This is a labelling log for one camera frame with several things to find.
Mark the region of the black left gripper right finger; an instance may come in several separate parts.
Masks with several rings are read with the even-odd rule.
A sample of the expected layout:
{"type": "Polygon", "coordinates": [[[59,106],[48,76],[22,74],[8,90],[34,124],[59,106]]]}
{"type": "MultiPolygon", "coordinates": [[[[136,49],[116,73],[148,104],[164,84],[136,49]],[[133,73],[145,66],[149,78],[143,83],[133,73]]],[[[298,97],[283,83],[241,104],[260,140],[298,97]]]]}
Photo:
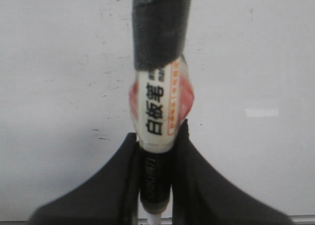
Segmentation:
{"type": "Polygon", "coordinates": [[[288,215],[248,195],[216,171],[189,139],[185,120],[175,141],[174,225],[291,225],[288,215]]]}

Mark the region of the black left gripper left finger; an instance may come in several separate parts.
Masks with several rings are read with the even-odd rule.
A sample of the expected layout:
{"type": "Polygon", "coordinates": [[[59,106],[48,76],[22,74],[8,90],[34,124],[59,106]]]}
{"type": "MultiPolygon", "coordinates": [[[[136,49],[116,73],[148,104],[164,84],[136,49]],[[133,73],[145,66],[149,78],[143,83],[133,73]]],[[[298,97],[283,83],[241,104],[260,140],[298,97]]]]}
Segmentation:
{"type": "Polygon", "coordinates": [[[31,225],[136,225],[140,152],[128,133],[113,157],[71,192],[38,208],[31,225]]]}

